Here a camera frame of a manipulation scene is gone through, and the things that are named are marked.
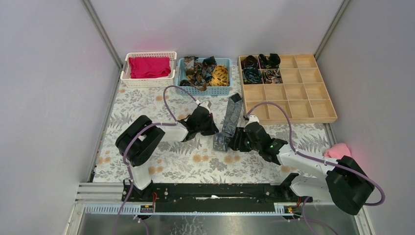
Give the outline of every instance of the blue plastic basket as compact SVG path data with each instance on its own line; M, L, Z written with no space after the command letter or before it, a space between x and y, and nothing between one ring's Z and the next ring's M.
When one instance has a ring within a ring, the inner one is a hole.
M199 58L197 62L203 62L205 58ZM232 61L231 59L218 59L215 58L217 65L223 65L228 69L228 75L229 75L229 86L228 87L206 87L206 91L200 91L194 87L181 87L188 91L192 95L229 95L229 91L232 87L232 71L231 71L231 65ZM176 86L180 84L180 81L187 80L186 72L184 70L184 59L179 60L179 76L176 79ZM181 95L187 95L185 92L179 90Z

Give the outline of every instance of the metal frame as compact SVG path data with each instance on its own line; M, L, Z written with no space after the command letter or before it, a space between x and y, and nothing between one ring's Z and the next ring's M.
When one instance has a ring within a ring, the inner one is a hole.
M327 135L327 140L330 146L333 146L337 143L336 135L334 134L334 129L332 123L324 124L324 131Z
M103 43L108 49L108 52L110 53L112 59L114 60L114 63L117 65L119 69L122 68L122 60L118 56L118 53L116 49L114 48L113 43L110 40L110 37L108 37L107 32L104 29L104 26L101 23L101 20L99 19L98 15L95 12L95 9L92 6L92 3L90 0L81 0L83 6L85 7L86 12L91 18L91 21L93 25L95 25L96 30L98 31L99 36L101 37Z
M373 229L372 221L367 212L367 207L363 206L363 208L359 211L359 213L354 217L357 228L359 229L359 233L361 235L376 235L375 230Z
M325 33L322 41L320 42L320 45L317 47L316 53L314 53L314 57L316 60L319 59L325 45L327 44L328 40L331 37L331 34L333 33L334 29L336 28L337 24L339 23L340 19L342 18L344 12L346 11L347 7L349 6L351 0L343 0L343 2L340 4L339 9L337 10L333 21L331 22L330 26L327 29L327 32Z
M68 230L66 235L78 235L79 228L81 226L82 217L84 215L85 204L75 204L72 211L71 218L69 220Z
M122 183L80 183L76 203L121 203Z
M109 125L109 119L111 118L111 112L114 108L115 97L116 97L116 94L118 92L118 90L117 90L118 85L119 85L119 78L117 77L116 80L115 80L114 87L113 87L113 92L111 94L110 103L108 104L107 112L105 113L105 119L104 119L104 122L102 123L101 131L99 132L98 143L96 144L95 151L93 152L94 155L92 157L91 165L90 165L90 168L88 170L88 174L87 174L87 177L86 177L86 182L92 182L93 175L95 174L96 164L97 164L97 161L98 161L98 155L99 155L99 152L101 151L102 143L104 142L103 133L107 132L107 128L108 128L108 125Z

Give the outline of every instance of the cable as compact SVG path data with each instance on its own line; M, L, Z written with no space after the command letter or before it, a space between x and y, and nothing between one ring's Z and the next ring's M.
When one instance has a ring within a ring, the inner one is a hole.
M144 227L145 227L145 231L146 231L147 235L150 235L150 231L148 230L148 224L145 222L145 220L143 220L143 219L141 219L141 218L138 218L138 222L139 222L139 223L140 223L140 222L143 222Z
M295 214L295 215L300 216L301 218L300 219L292 219L292 220L290 220L290 222L304 221L304 215L299 215L299 214ZM331 227L330 225L328 225L328 224L326 224L324 222L321 222L321 221L318 221L318 220L315 220L315 219L307 219L307 220L308 220L308 222L320 224L320 225L322 225L324 227L327 227L328 229L330 229L331 231L333 231L335 235L339 235L339 233L336 230L334 230L333 227ZM273 221L273 222L274 223L284 223L284 222L285 223L288 223L288 221L286 219L284 219L284 220L277 220L277 221Z
M154 208L154 203L156 202L156 200L157 200L157 193L156 192L153 192L152 193L152 195L153 195L153 211L155 211L155 208Z
M167 89L168 88L170 88L170 87L175 87L175 88L178 88L178 89L180 89L180 90L182 90L182 91L184 91L186 94L188 94L194 101L196 101L196 98L194 97L194 96L192 96L188 91L186 91L185 89L183 89L183 88L181 88L181 87L178 87L178 86L175 86L175 85L170 85L170 86L167 86L165 89L164 89L164 91L163 91L163 100L164 100L164 104L165 104L165 106L166 106L166 108L167 108L167 110L168 110L168 112L170 113L170 115L172 116L172 118L174 119L174 121L175 122L177 122L177 119L176 119L176 117L173 115L173 113L171 112L171 110L170 110L170 108L168 107L168 105L167 105L167 101L166 101L166 91L167 91ZM153 126L175 126L176 125L176 123L152 123L152 124L150 124L150 125L148 125L148 126L146 126L146 127L144 127L141 131L139 131L137 134L136 134L136 136L134 136L134 138L130 141L130 143L127 145L127 147L125 148L125 151L124 151L124 155L123 155L123 157L122 157L122 161L124 162L124 164L126 164L127 165L127 170L128 170L128 174L130 175L130 179L131 179L131 182L132 182L132 184L130 185L130 190L128 191L128 193L127 193L127 195L125 196L125 199L124 199L124 201L122 202L122 204L121 204L121 207L119 208L119 210L118 210L118 213L117 213L117 217L116 217L116 219L115 219L115 224L114 224L114 228L113 228L113 235L115 235L115 233L116 233L116 227L117 227L117 223L118 223L118 219L119 219L119 216L120 216L120 214L121 214L121 211L122 211L122 209L124 208L124 205L125 205L125 203L127 202L127 200L128 200L128 198L130 197L130 195L131 195L131 193L132 193L132 191L133 191L133 188L134 188L134 179L133 179L133 174L132 174L132 172L131 172L131 169L129 168L129 163L127 162L127 153L128 153L128 151L130 150L130 148L131 148L131 146L133 145L133 143L139 138L139 136L141 136L146 130L148 130L148 129L150 129L151 127L153 127ZM148 226L147 226L147 224L145 223L145 221L144 220L142 220L143 221L143 223L145 224L145 226L146 226L146 231L147 231L147 234L149 234L149 232L148 232Z
M185 89L183 89L183 88L181 88L181 87L178 87L178 86L175 86L175 85L170 85L170 86L167 86L167 87L164 89L164 91L163 91L163 101L164 101L164 105L166 106L166 108L167 108L168 112L170 113L170 115L171 115L171 117L174 119L174 121L175 121L175 122L177 122L176 117L174 116L173 112L171 112L170 108L169 108L169 107L168 107L168 105L167 105L167 101L166 101L166 91L167 91L167 89L169 89L170 87L175 87L175 88L177 88L177 89L180 89L180 90L184 91L186 94L188 94L188 95L189 95L189 96L193 99L193 101L196 101L196 98L195 98L194 96L192 96L192 95L191 95L188 91L186 91Z
M133 174L132 174L132 172L131 172L131 169L129 168L129 163L127 162L127 153L128 153L128 151L130 150L130 148L131 148L131 146L133 145L133 143L139 138L139 136L141 136L146 130L148 130L148 129L150 129L151 127L153 127L153 126L175 126L176 124L175 123L163 123L163 124L161 124L161 123L151 123L150 125L148 125L148 126L146 126L146 127L144 127L142 130L140 130L137 134L136 134L136 136L134 136L134 138L130 141L130 143L127 145L127 147L125 148L125 151L124 151L124 155L123 155L123 157L122 157L122 161L124 162L124 164L126 164L127 165L127 170L128 170L128 174L129 174L129 176L130 176L130 179L131 179L131 182L132 182L132 184L130 185L130 190L128 191L128 193L127 193L127 195L125 196L125 199L124 199L124 201L122 202L122 204L121 204L121 207L119 208L119 210L118 210L118 213L117 213L117 217L116 217L116 219L115 219L115 224L114 224L114 228L113 228L113 235L115 235L115 233L116 233L116 227L117 227L117 223L118 223L118 219L119 219L119 216L120 216L120 214L121 214L121 212L122 212L122 209L124 208L124 205L125 205L125 203L127 202L127 200L128 200L128 198L130 197L130 195L131 195L131 192L133 191L133 188L134 188L134 179L133 179Z
M290 147L291 147L291 149L296 153L296 154L298 154L299 156L302 156L302 157L304 157L304 158L306 158L306 159L310 159L310 160L314 160L314 161L316 161L316 162L319 162L319 163L324 163L324 164L328 164L328 165L331 165L331 166L334 166L334 167L338 167L338 168L340 168L340 169L343 169L343 170L346 170L346 171L348 171L348 172L351 172L351 173L353 173L353 174L355 174L355 175L357 175L357 176L359 176L359 177L361 177L361 178L363 178L363 179L365 179L366 181L368 181L369 183L371 183L371 184L373 184L378 190L379 190L379 192L380 192L380 195L381 195L381 198L380 198L380 200L378 201L378 202L376 202L376 203L365 203L365 205L366 206L378 206L378 205L381 205L384 201L385 201L385 192L383 191L383 189L375 182L375 181L373 181L373 180L371 180L371 179L369 179L369 177L367 177L366 175L364 175L364 174L362 174L362 173L360 173L360 172L357 172L356 170L353 170L353 169L350 169L350 168L348 168L348 167L345 167L345 166L343 166L343 165L340 165L340 164L336 164L336 163L332 163L332 162L325 162L324 160L321 160L321 159L318 159L318 158L315 158L315 157L312 157L312 156L308 156L308 155L306 155L306 154L303 154L303 153L300 153L300 152L298 152L297 150L296 150L296 148L294 147L294 141L293 141L293 128L292 128L292 126L291 126L291 122L290 122L290 119L289 119L289 117L288 117L288 115L287 115L287 113L285 112L285 110L283 109L283 108L281 108L281 106L279 106L279 105L277 105L277 104L275 104L275 103L273 103L273 102L269 102L269 101L264 101L264 102L261 102L261 103L259 103L259 104L256 104L255 106L253 106L248 112L247 112L247 116L249 115L249 114L251 114L252 113L252 111L256 108L256 107L258 107L258 106L260 106L260 105L263 105L263 104L271 104L271 105L274 105L274 106L276 106L277 108L279 108L281 111L282 111L282 113L284 114L284 116L285 116L285 118L287 119L287 123L288 123L288 127L289 127L289 142L290 142ZM314 233L314 234L316 234L317 235L317 233L310 227L310 225L309 225L309 223L308 222L315 222L315 223L319 223L319 224L324 224L323 222L321 222L321 221L318 221L318 220L312 220L312 219L307 219L306 217L305 217L305 203L307 202L307 200L309 199L310 197L307 197L306 199L305 199L305 201L303 202L303 219L304 219L304 221L305 221L305 223L307 224L307 226L308 226L308 228ZM329 229L331 229L335 234L337 234L338 235L338 233L333 229L333 228L331 228L330 226L328 226L327 224L325 224L325 226L327 226Z
M315 234L318 235L318 233L316 231L314 231L314 229L310 226L310 224L308 223L308 219L305 217L305 203L308 201L308 199L310 199L310 197L306 197L304 202L302 203L302 218L305 221L305 223L307 224L308 228Z
M376 203L365 203L365 205L366 206L378 206L378 205L381 205L384 201L385 201L385 192L383 191L383 189L375 182L375 181L373 181L373 180L371 180L371 179L369 179L369 177L367 177L366 175L364 175L364 174L362 174L362 173L360 173L360 172L357 172L356 170L353 170L353 169L350 169L350 168L348 168L348 167L346 167L346 166L343 166L343 165L340 165L340 164L336 164L336 163L332 163L332 162L324 162L324 160L321 160L321 159L318 159L318 158L315 158L315 157L312 157L312 156L308 156L308 155L306 155L306 154L303 154L303 153L300 153L300 152L298 152L297 150L296 150L296 148L294 147L294 142L293 142L293 128L292 128L292 126L291 126L291 122L290 122L290 119L288 118L288 115L287 115L287 113L284 111L284 109L283 108L281 108L281 106L279 106L279 105L277 105L277 104L275 104L275 103L272 103L272 102L268 102L268 101L264 101L264 102L261 102L261 103L259 103L259 104L257 104L257 105L255 105L255 106L253 106L252 108L251 108L251 110L249 110L248 112L247 112L247 116L249 115L249 114L251 114L251 112L256 108L256 107L258 107L259 105L263 105L263 104L271 104L271 105L274 105L274 106L276 106L277 108L279 108L281 111L282 111L282 113L284 114L284 116L285 116L285 118L287 119L287 122L288 122L288 127L289 127L289 129L290 129L290 131L289 131L289 142L290 142L290 147L291 147L291 149L296 153L296 154L298 154L298 155L300 155L300 156L302 156L302 157L304 157L304 158L307 158L307 159L310 159L310 160L314 160L314 161L316 161L316 162L319 162L319 163L325 163L325 164L328 164L328 165L331 165L331 166L334 166L334 167L338 167L338 168L340 168L340 169L343 169L343 170L346 170L346 171L348 171L348 172L351 172L351 173L353 173L353 174L355 174L355 175L357 175L357 176L359 176L359 177L361 177L361 178L363 178L363 179L365 179L366 181L368 181L369 183L371 183L371 184L373 184L378 190L379 190L379 192L380 192L380 195L381 195L381 198L380 198L380 200L378 201L378 202L376 202Z
M298 208L300 206L300 203L301 203L301 197L298 197L298 201L297 201L297 204L296 204L296 208Z

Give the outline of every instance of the wooden compartment organizer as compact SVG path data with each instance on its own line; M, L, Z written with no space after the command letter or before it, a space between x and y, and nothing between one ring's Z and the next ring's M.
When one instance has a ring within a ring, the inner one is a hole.
M241 61L246 57L239 57L245 113L262 101L270 101L281 106L292 123L332 123L337 119L313 55L279 55L280 84L244 84ZM264 75L265 69L259 70ZM284 114L274 105L258 106L253 114L261 124L287 123Z

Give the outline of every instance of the floral tablecloth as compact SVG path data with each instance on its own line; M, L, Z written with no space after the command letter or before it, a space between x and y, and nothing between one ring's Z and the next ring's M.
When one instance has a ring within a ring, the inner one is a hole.
M230 95L241 94L237 66L232 66L232 78ZM162 92L163 88L129 89L120 83L93 182L118 183L128 177L127 167L122 162L115 141L139 116L147 115L153 122L173 122L164 107ZM179 95L174 88L167 91L166 98L177 119L185 118L196 107L189 97ZM222 130L228 96L196 98L211 101L215 123ZM288 125L266 125L264 128L271 137L288 140ZM329 148L323 124L296 124L293 125L293 130L297 148L316 154L322 154ZM198 134L188 142L161 142L149 159L148 172L153 182L281 183L290 172L299 172L295 168L268 163L255 152L215 151L212 141L213 136Z

